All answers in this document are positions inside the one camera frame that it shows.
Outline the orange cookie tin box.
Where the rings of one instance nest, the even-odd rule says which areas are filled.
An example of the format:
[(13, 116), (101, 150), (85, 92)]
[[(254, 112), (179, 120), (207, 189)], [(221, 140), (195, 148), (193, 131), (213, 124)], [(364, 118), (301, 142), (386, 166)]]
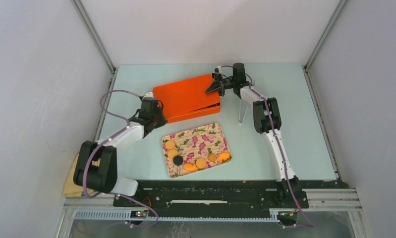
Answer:
[(172, 112), (172, 113), (164, 113), (167, 123), (175, 123), (183, 120), (188, 120), (188, 119), (194, 119), (194, 118), (199, 118), (203, 116), (208, 116), (212, 114), (217, 114), (221, 111), (221, 104), (217, 103), (214, 105), (210, 105), (205, 108), (197, 109), (191, 112), (187, 113), (178, 113), (178, 112)]

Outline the orange tin lid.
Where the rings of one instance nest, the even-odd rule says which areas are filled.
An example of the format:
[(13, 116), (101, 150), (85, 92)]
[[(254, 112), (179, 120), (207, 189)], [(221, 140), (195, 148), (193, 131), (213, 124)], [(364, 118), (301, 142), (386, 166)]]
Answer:
[(205, 74), (154, 87), (153, 93), (163, 102), (163, 113), (187, 113), (221, 103), (217, 93), (205, 93), (212, 82), (212, 76)]

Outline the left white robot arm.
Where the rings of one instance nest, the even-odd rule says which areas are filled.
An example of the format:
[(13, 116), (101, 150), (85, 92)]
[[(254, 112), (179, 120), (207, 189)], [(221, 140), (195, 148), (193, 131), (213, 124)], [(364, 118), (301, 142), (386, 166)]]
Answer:
[(125, 195), (131, 206), (143, 203), (144, 192), (138, 181), (119, 175), (118, 155), (135, 142), (145, 138), (154, 129), (168, 121), (164, 116), (164, 103), (154, 97), (141, 97), (141, 107), (127, 120), (127, 124), (101, 141), (85, 141), (80, 147), (73, 182), (86, 191)]

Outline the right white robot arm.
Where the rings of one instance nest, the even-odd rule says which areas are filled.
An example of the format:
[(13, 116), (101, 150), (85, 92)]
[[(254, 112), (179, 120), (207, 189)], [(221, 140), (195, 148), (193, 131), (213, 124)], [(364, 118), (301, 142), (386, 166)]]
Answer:
[(277, 166), (276, 201), (281, 207), (289, 207), (300, 195), (302, 188), (284, 148), (278, 101), (274, 97), (267, 98), (257, 91), (243, 63), (234, 63), (227, 67), (232, 69), (232, 75), (226, 77), (222, 74), (224, 65), (216, 67), (212, 72), (213, 82), (205, 93), (218, 93), (223, 97), (226, 90), (231, 89), (237, 97), (252, 106), (254, 128), (258, 134), (266, 138)]

